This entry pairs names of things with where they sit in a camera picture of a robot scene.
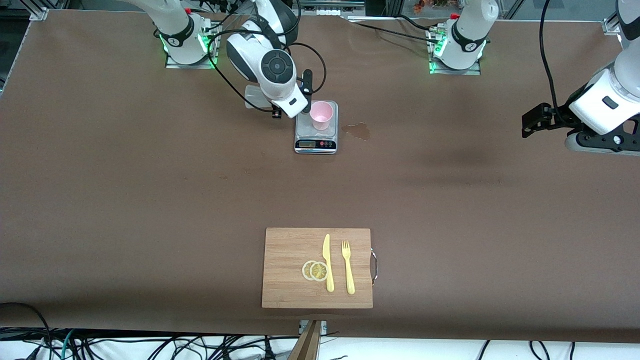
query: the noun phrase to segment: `metal handle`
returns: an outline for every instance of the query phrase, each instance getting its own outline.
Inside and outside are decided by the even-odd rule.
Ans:
[[[373,248],[371,248],[371,256],[373,256],[374,263],[376,264],[376,274],[371,280],[371,286],[373,286],[376,283],[376,279],[378,278],[378,257],[376,256],[376,253],[373,252]]]

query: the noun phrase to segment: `digital kitchen scale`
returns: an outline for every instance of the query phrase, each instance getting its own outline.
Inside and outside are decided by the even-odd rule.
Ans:
[[[331,155],[338,151],[338,104],[335,101],[326,102],[333,108],[333,116],[329,120],[329,127],[324,130],[314,128],[308,113],[296,116],[294,150],[298,154]]]

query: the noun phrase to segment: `lime slice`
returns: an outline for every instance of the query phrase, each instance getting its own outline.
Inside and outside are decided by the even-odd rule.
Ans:
[[[315,281],[324,281],[326,279],[327,267],[325,263],[318,261],[311,265],[311,278]]]
[[[313,264],[315,263],[316,263],[315,260],[309,260],[304,265],[302,265],[302,276],[304,276],[305,279],[311,280],[311,281],[314,280],[314,278],[311,277],[311,266],[313,266]]]

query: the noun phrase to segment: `wooden cutting board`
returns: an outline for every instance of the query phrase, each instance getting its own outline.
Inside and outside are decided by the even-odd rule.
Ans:
[[[324,236],[331,237],[331,268],[335,290],[326,283],[309,281],[302,266],[309,260],[324,261]],[[351,247],[351,271],[356,292],[347,293],[342,241]],[[371,230],[319,229],[296,227],[267,228],[264,244],[262,307],[281,309],[370,309],[373,307],[371,284]]]

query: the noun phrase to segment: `cutting board handle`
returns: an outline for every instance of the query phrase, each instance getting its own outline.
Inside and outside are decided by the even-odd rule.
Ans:
[[[373,279],[371,279],[371,286],[373,286],[376,283],[376,279],[378,278],[378,257],[376,256],[376,253],[373,252],[373,248],[371,248],[371,257],[373,258],[374,268],[376,271],[373,275]]]

